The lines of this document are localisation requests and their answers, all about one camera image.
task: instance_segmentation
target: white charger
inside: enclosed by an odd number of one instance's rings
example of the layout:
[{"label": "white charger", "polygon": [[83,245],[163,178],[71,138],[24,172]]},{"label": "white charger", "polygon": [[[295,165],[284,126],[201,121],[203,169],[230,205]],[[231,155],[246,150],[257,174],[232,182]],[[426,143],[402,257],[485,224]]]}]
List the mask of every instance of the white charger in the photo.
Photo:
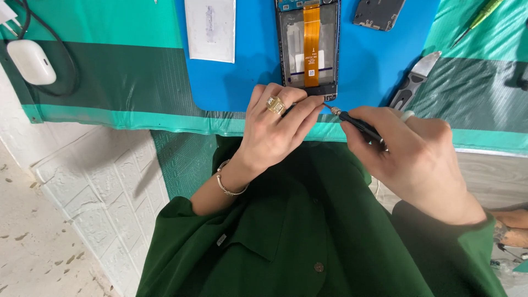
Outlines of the white charger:
[{"label": "white charger", "polygon": [[57,80],[44,50],[32,40],[14,40],[7,44],[7,53],[22,77],[32,85],[50,85]]}]

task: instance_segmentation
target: silver bracelet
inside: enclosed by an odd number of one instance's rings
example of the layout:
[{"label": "silver bracelet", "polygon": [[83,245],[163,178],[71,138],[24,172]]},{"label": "silver bracelet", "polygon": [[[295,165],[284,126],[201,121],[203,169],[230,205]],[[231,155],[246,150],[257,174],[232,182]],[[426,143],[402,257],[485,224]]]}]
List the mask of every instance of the silver bracelet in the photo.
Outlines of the silver bracelet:
[{"label": "silver bracelet", "polygon": [[[216,171],[217,171],[217,172],[222,171],[222,168],[224,168],[224,166],[225,166],[227,163],[229,163],[230,160],[231,160],[231,159],[227,159],[227,160],[224,161],[222,164],[220,164],[220,167],[218,167],[218,169],[217,169]],[[220,189],[222,189],[222,191],[224,191],[224,193],[225,193],[226,195],[229,195],[229,196],[240,195],[240,194],[244,193],[244,192],[248,189],[248,187],[249,187],[249,184],[247,184],[246,187],[245,187],[242,191],[240,191],[240,192],[238,192],[238,193],[235,193],[235,192],[232,192],[232,191],[230,191],[230,190],[224,188],[224,186],[222,185],[222,182],[220,181],[220,175],[219,175],[219,174],[216,175],[216,180],[218,181],[218,185],[220,186]]]}]

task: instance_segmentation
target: white ring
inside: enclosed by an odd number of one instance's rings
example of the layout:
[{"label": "white ring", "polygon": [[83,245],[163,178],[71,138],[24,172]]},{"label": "white ring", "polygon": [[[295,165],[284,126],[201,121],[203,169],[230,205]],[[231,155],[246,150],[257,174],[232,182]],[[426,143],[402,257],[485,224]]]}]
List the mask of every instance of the white ring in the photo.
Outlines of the white ring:
[{"label": "white ring", "polygon": [[412,116],[414,116],[414,112],[412,110],[407,110],[406,112],[403,113],[403,115],[401,115],[400,120],[402,120],[405,123]]}]

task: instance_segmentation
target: shirt button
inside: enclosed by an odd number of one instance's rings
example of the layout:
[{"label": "shirt button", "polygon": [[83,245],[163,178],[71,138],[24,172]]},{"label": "shirt button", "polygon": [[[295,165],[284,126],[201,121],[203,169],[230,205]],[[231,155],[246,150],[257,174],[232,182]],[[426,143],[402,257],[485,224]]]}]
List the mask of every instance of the shirt button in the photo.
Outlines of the shirt button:
[{"label": "shirt button", "polygon": [[325,269],[325,267],[323,266],[322,263],[317,262],[317,263],[315,263],[315,265],[314,265],[314,269],[315,269],[315,271],[317,271],[317,272],[323,272],[323,270]]}]

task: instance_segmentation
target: person's left hand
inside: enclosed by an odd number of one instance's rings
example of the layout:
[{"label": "person's left hand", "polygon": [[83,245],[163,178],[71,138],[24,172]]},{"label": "person's left hand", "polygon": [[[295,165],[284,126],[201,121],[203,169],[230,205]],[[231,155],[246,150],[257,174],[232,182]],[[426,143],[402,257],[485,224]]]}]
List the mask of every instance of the person's left hand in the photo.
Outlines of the person's left hand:
[{"label": "person's left hand", "polygon": [[[266,107],[271,95],[279,97],[286,109],[297,103],[283,117]],[[310,96],[301,89],[283,87],[276,83],[256,85],[246,112],[246,126],[240,148],[232,160],[260,174],[297,148],[317,122],[324,108],[323,96]]]}]

